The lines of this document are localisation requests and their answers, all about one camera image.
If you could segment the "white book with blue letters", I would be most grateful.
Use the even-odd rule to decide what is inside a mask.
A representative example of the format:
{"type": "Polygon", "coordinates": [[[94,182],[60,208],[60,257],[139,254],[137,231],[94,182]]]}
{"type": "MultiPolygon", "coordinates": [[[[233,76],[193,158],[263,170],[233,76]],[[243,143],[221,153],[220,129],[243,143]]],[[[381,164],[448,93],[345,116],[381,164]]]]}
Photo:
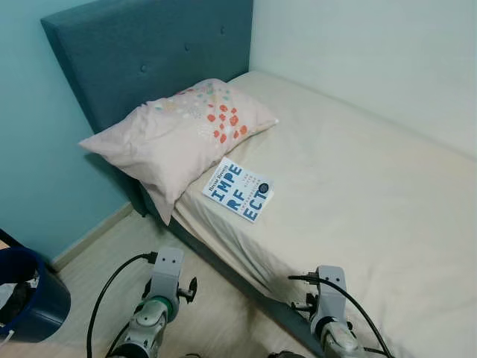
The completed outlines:
{"type": "Polygon", "coordinates": [[[202,194],[255,224],[275,194],[275,184],[228,157],[222,157],[204,185],[202,194]]]}

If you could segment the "pink patterned pillow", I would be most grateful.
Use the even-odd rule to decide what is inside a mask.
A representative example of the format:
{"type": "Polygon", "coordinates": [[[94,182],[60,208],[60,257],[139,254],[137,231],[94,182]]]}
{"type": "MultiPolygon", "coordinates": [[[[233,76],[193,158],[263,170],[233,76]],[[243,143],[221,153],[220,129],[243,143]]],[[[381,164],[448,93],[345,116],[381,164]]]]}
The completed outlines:
{"type": "Polygon", "coordinates": [[[176,201],[192,182],[243,140],[277,122],[253,96],[209,78],[139,105],[79,145],[138,180],[163,224],[169,224],[176,201]]]}

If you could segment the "white baseboard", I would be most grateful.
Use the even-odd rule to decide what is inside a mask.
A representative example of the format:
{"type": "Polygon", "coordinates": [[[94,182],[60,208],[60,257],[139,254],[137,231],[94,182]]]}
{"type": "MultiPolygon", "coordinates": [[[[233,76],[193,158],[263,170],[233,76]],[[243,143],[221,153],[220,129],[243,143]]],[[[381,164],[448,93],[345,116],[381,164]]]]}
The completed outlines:
{"type": "Polygon", "coordinates": [[[133,205],[130,202],[127,202],[119,210],[115,211],[109,217],[103,219],[102,222],[99,222],[93,229],[86,232],[85,235],[75,243],[72,243],[62,254],[55,257],[51,263],[50,267],[54,272],[59,272],[64,269],[70,262],[72,262],[79,254],[83,253],[93,242],[98,241],[110,230],[112,230],[119,222],[122,222],[122,219],[130,217],[130,215],[139,215],[139,212],[133,208],[133,205]]]}

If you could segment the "cream bed mattress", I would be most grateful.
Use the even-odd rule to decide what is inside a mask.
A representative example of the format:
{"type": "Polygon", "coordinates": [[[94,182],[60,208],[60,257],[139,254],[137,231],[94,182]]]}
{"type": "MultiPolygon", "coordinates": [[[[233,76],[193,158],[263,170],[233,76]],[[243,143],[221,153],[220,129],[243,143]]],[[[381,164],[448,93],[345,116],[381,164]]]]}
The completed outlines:
{"type": "Polygon", "coordinates": [[[250,299],[316,349],[297,275],[344,270],[345,289],[396,358],[476,358],[476,163],[365,110],[266,72],[232,85],[277,117],[228,157],[271,180],[255,222],[203,191],[177,201],[174,224],[250,299]]]}

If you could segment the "blue plastic waste bin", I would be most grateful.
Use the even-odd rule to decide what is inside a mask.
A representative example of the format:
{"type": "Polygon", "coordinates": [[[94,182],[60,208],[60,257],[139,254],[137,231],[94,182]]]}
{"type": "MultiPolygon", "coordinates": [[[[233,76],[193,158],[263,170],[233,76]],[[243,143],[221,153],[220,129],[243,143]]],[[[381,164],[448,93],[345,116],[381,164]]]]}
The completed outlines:
{"type": "Polygon", "coordinates": [[[0,250],[0,284],[3,283],[27,283],[28,300],[14,320],[0,324],[0,347],[10,341],[40,343],[65,323],[71,296],[37,252],[27,248],[0,250]]]}

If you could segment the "pale crumpled paper rubbish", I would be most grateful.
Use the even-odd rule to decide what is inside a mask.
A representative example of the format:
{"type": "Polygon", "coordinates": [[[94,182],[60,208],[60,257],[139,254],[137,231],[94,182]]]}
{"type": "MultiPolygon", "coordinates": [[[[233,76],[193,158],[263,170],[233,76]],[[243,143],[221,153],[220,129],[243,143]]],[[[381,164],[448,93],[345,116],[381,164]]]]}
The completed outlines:
{"type": "Polygon", "coordinates": [[[27,283],[0,284],[0,324],[9,324],[23,310],[27,283]]]}

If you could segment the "teal upholstered headboard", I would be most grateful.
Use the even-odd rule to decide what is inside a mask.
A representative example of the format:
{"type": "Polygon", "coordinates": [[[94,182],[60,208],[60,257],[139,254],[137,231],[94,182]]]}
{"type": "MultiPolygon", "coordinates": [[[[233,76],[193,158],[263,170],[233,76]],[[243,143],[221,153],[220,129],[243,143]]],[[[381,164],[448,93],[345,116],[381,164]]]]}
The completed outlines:
{"type": "MultiPolygon", "coordinates": [[[[148,101],[209,78],[233,85],[250,68],[253,0],[97,0],[41,24],[93,134],[148,101]]],[[[134,209],[161,221],[145,187],[110,166],[134,209]]]]}

